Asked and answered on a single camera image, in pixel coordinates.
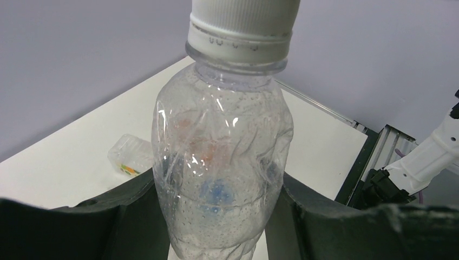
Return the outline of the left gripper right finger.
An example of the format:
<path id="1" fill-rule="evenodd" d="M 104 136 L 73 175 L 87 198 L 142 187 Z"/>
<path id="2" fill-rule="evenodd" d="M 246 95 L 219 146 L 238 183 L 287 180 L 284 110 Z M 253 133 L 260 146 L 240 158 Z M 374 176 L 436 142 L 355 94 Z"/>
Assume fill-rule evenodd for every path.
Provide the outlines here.
<path id="1" fill-rule="evenodd" d="M 269 259 L 458 259 L 458 208 L 357 210 L 288 174 L 265 236 Z"/>

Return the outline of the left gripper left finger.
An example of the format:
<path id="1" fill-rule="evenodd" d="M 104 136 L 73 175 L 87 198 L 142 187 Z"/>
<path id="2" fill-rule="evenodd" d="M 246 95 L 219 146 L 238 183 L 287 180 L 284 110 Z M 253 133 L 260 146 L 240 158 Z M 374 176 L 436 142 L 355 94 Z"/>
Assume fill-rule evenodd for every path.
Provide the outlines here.
<path id="1" fill-rule="evenodd" d="M 74 207 L 1 199 L 1 259 L 167 259 L 153 171 Z"/>

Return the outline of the clear bottle blue-white cap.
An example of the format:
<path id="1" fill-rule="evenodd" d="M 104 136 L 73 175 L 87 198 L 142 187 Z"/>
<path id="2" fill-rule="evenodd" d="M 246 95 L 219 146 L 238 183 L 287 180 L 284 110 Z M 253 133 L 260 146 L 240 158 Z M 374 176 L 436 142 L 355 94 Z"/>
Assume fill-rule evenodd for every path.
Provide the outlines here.
<path id="1" fill-rule="evenodd" d="M 283 71 L 299 1 L 193 1 L 193 63 L 160 90 L 153 174 L 178 259 L 251 259 L 273 212 L 294 124 Z"/>

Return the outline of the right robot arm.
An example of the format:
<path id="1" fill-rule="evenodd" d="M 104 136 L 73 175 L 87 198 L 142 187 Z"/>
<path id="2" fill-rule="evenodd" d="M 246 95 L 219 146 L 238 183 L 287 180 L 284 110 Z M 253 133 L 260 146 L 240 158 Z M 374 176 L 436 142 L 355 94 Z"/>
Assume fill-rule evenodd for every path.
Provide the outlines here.
<path id="1" fill-rule="evenodd" d="M 385 126 L 355 192 L 354 208 L 382 203 L 407 204 L 419 198 L 442 170 L 458 161 L 458 105 L 419 145 L 399 130 Z"/>

